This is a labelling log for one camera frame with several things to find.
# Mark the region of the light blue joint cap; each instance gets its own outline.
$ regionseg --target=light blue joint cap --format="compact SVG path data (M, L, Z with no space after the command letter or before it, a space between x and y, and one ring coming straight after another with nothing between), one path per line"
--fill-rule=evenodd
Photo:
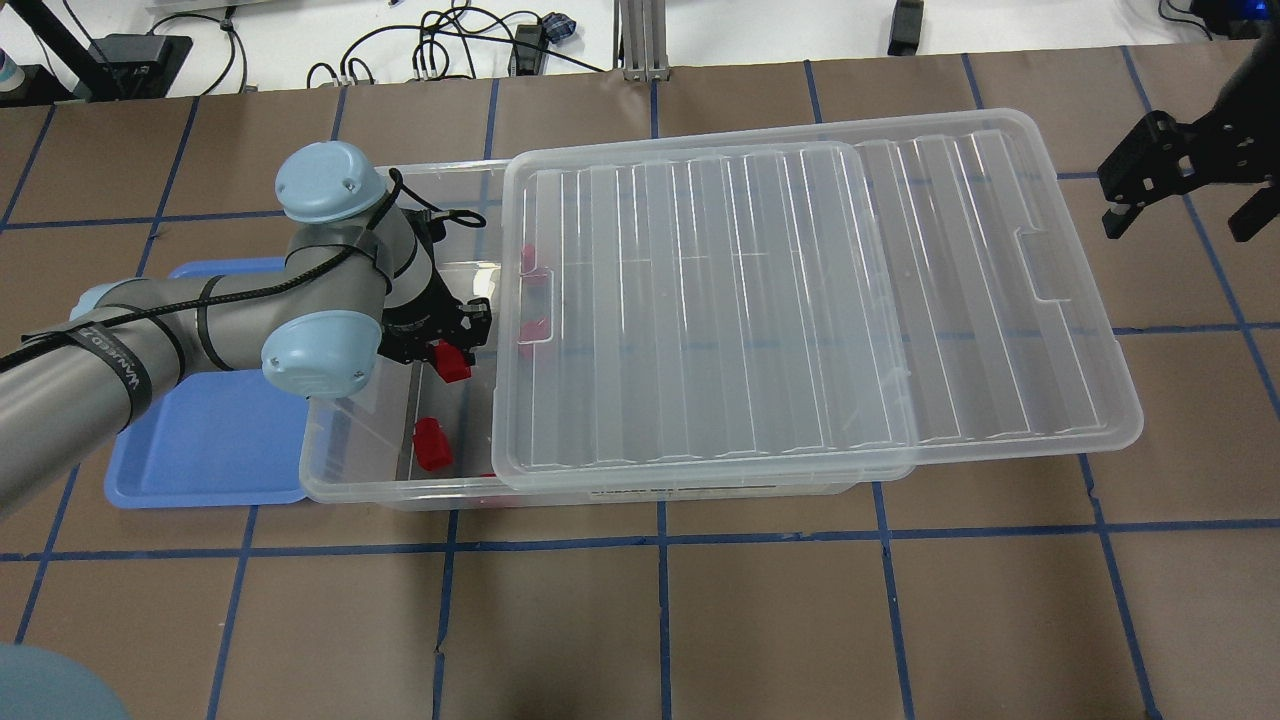
M381 200L387 181L349 142L312 142L280 165L275 197L289 218L332 223L364 213Z
M24 644L0 644L5 720L129 720L120 698L83 665Z
M262 374L302 397L338 398L369 383L383 328L352 310L323 310L275 328L262 343Z
M76 301L76 307L72 307L72 316L68 318L68 320L74 320L76 318L79 318L84 313L88 313L90 310L97 307L97 304L102 301L102 296L105 296L108 292L111 292L116 287L127 282L133 282L136 279L138 278L125 278L123 281L115 281L114 283L96 284L86 290L83 293L81 293L81 299Z

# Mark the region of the table surface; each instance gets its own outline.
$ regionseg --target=table surface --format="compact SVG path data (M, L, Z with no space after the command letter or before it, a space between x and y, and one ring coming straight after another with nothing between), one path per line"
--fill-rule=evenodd
M0 350L92 284L278 255L280 160L379 164L1012 106L1041 126L1147 413L1132 447L832 497L120 511L110 448L0 524L0 637L140 719L1274 717L1280 237L1206 188L1102 236L1092 170L1247 44L677 68L0 111Z

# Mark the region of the blue tape line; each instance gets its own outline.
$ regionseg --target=blue tape line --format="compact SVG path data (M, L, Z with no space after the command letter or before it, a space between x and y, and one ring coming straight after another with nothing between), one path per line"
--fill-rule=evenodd
M1097 532L1094 525L1012 525L1007 528L925 528L890 530L892 539L1018 538L1078 536Z
M809 105L813 108L813 122L822 124L822 104L818 101L818 82L813 77L813 63L804 61L804 79L809 83Z
M283 218L284 210L243 210L241 213L204 213L195 215L165 215L165 223L196 223L202 220L248 220L253 218Z
M668 536L667 544L751 544L772 542L850 542L879 539L879 530L824 530L817 533L716 533Z
M662 132L658 129L658 81L649 81L649 138L658 140Z
M1111 591L1116 596L1116 609L1120 611L1120 625L1124 628L1124 639L1129 646L1129 659L1133 662L1134 675L1138 679L1138 692L1142 693L1142 705L1147 708L1151 720L1162 720L1160 710L1156 708L1156 697L1151 692L1151 680L1147 678L1147 664L1142 659L1142 648L1138 646L1138 633L1133 628L1133 616L1129 614L1129 600L1125 597L1124 583L1120 580L1120 565L1116 562L1115 550L1111 547L1111 534L1107 532L1107 520L1102 514L1102 501L1094 495L1093 468L1089 465L1087 455L1079 455L1080 474L1084 477L1084 491L1093 506L1093 521L1098 529L1098 539L1102 544L1102 556L1107 562L1107 575L1111 578Z
M63 486L63 496L58 501L58 511L54 512L54 521L49 525L49 536L45 537L45 550L40 553L40 565L36 566L36 577L31 580L31 592L27 593L27 605L22 609L22 620L18 621L18 632L13 635L13 644L22 644L27 638L27 628L31 626L31 616L36 612L36 601L40 600L40 588L45 584L45 571L49 570L49 561L54 553L54 543L58 542L58 533L63 529L63 519L67 518L67 506L72 500L72 491L76 489L76 478L79 477L79 465L72 468L67 475L67 484Z
M390 544L334 544L301 547L255 547L250 550L253 557L314 557L335 555L411 555L420 552L444 552L443 542L416 542Z
M662 674L662 720L671 720L671 573L668 571L667 503L658 512L658 664Z
M1138 76L1138 65L1133 61L1133 53L1128 47L1121 46L1120 54L1124 55L1124 64L1129 68L1129 79L1133 81L1133 87L1138 91L1138 99L1142 100L1142 109L1149 113L1152 110L1151 97L1147 95L1146 86L1142 85L1142 77Z
M54 552L50 560L74 562L83 560L179 560L204 557L239 557L233 547L193 547L177 550L72 550Z
M338 88L338 108L333 111L333 129L329 131L329 140L338 140L342 131L342 114L347 109L347 86Z
M151 246L155 245L156 234L160 232L160 220L164 218L165 205L169 204L169 193L173 192L173 182L178 178L178 168L182 165L182 156L187 152L187 141L191 140L191 128L196 124L196 113L200 110L200 97L191 100L191 110L187 113L187 124L182 128L182 137L178 140L178 151L174 152L173 164L169 165L169 177L164 183L164 192L160 193L160 204L156 206L155 218L151 220L151 229L147 232L147 243L142 246L142 258L138 259L138 269L133 274L142 277L151 258Z
M1155 523L1108 523L1108 533L1167 533L1178 530L1262 530L1280 528L1280 518L1242 520L1161 520Z
M1111 328L1117 336L1129 334L1187 334L1187 333L1225 333L1238 332L1236 324L1215 323L1210 325L1152 325L1149 328Z
M236 579L232 582L232 596L227 603L227 621L223 623L223 639L218 646L218 664L214 665L214 685L209 691L209 711L205 720L218 716L218 702L223 694L223 676L227 674L227 655L232 647L232 633L236 630L236 611L239 609L241 591L244 588L244 569L248 566L248 551L253 547L253 528L257 525L257 505L250 506L244 519L244 536L241 538L239 560L236 562Z
M532 552L539 550L585 550L591 547L637 547L658 544L653 536L608 538L576 538L553 541L480 541L460 542L458 552Z
M493 128L498 119L498 78L489 86L489 119L484 129L484 159L493 160Z
M449 530L444 544L444 573L440 580L440 616L435 630L435 673L431 678L431 720L440 717L444 698L444 639L449 637L449 609L453 605L453 560L458 542L458 511L449 510Z
M973 72L973 61L968 53L960 54L960 63L964 64L964 77L969 79L969 94L973 95L973 106L982 110L986 102L982 101L982 90L978 88L978 76Z
M27 154L27 164L22 167L22 174L18 176L18 184L13 186L13 195L9 196L9 205L4 209L4 217L0 217L0 228L9 227L9 218L13 217L13 209L18 206L18 197L22 195L22 188L27 186L27 178L31 176L31 168L36 164L36 155L40 154L40 146L45 143L45 136L49 135L49 126L54 122L55 110L58 110L58 105L50 105L49 113L45 114L45 123L40 126L40 133L36 136L36 142L31 146L31 152Z
M13 223L5 229L35 231L45 228L88 228L101 225L145 225L155 220L155 215L146 218L102 218L96 220L44 220L38 223Z
M906 641L902 637L902 614L897 606L897 580L893 577L892 532L888 527L884 488L881 483L872 483L872 496L876 498L876 527L881 541L881 564L884 569L884 593L888 598L888 623L893 632L893 657L897 660L897 685L902 694L902 715L906 720L915 720L911 675L906 666Z
M1244 345L1249 348L1249 356L1253 357L1253 365L1258 370L1258 378L1262 380L1262 387L1267 391L1267 398L1271 401L1271 411L1275 413L1277 419L1280 419L1280 393L1276 392L1276 386L1271 380L1271 373L1267 370L1267 364L1262 359L1258 343L1253 340L1253 331L1249 329L1249 324L1244 320L1244 310L1240 307L1240 302L1235 299L1235 291L1231 290L1231 283L1226 279L1226 270L1222 268L1222 261L1219 260L1217 252L1213 250L1213 243L1208 238L1208 232L1204 231L1204 222L1201 220L1199 213L1196 211L1196 204L1192 202L1190 196L1184 195L1183 204L1187 206L1187 213L1192 217L1192 224L1196 225L1196 234L1199 236L1201 246L1204 247L1204 254L1208 255L1208 261L1213 265L1213 274L1217 275L1217 282L1222 286L1222 293L1226 296L1226 304L1231 306L1231 315L1235 316L1240 333L1244 336Z

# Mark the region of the white floor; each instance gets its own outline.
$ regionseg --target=white floor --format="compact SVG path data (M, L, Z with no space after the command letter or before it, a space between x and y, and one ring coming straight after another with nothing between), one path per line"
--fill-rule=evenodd
M1156 1L925 0L920 54L1203 40L1196 28L1162 20ZM67 18L60 0L46 3ZM599 67L611 63L612 0L474 0L474 4L499 15L517 9L566 13L579 22L577 36L554 49ZM77 14L99 37L146 32L155 18L145 5L143 0L72 0ZM448 0L402 0L396 6L389 6L388 0L271 0L242 6L234 22L248 51L248 82L260 90L282 90L303 87L312 63L337 64L347 46L369 29L416 24L425 10L447 6ZM892 12L892 0L668 0L669 59L673 65L717 65L883 55ZM479 22L475 17L468 24ZM69 22L68 27L74 31ZM195 40L172 95L200 92L227 61L227 36L204 20L178 20L166 28L169 33ZM364 44L356 56L370 64L379 82L403 82L412 77L410 51L415 37L412 31L383 33ZM461 72L465 60L458 41L445 42L454 56L451 72ZM0 47L22 63L44 63L29 28L10 8L0 10ZM507 46L474 42L472 47L479 74L506 74ZM554 58L547 69L579 72ZM70 82L70 73L58 58L54 70ZM220 92L238 86L239 64L232 76Z

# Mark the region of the clear plastic bin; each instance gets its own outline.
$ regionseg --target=clear plastic bin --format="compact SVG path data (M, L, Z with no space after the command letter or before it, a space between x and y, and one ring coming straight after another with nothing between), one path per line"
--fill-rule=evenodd
M494 296L494 334L465 383L384 364L361 396L312 402L301 469L316 500L838 492L1140 433L1057 176L1020 113L402 169L436 204L490 219L436 249L457 295ZM453 441L447 474L412 462L420 416Z

